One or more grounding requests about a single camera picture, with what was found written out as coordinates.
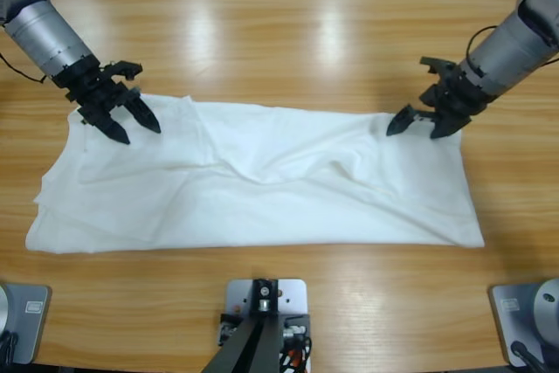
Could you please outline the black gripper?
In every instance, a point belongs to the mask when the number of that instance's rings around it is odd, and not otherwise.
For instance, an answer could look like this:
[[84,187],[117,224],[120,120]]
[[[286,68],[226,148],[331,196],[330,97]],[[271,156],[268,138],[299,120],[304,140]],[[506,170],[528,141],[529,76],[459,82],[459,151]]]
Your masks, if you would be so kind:
[[[431,139],[448,137],[469,124],[471,117],[487,108],[487,95],[475,86],[458,65],[428,65],[428,72],[438,81],[419,96],[420,101],[434,110]],[[414,122],[426,117],[426,112],[412,105],[403,107],[390,121],[386,135],[402,134]]]
[[141,126],[161,133],[159,121],[143,101],[141,91],[113,80],[113,76],[133,80],[138,74],[139,65],[136,63],[121,60],[102,66],[96,58],[81,58],[65,66],[52,77],[52,81],[59,88],[68,90],[66,98],[79,104],[79,113],[87,123],[107,138],[128,145],[130,140],[126,130],[110,116],[115,107],[125,107]]

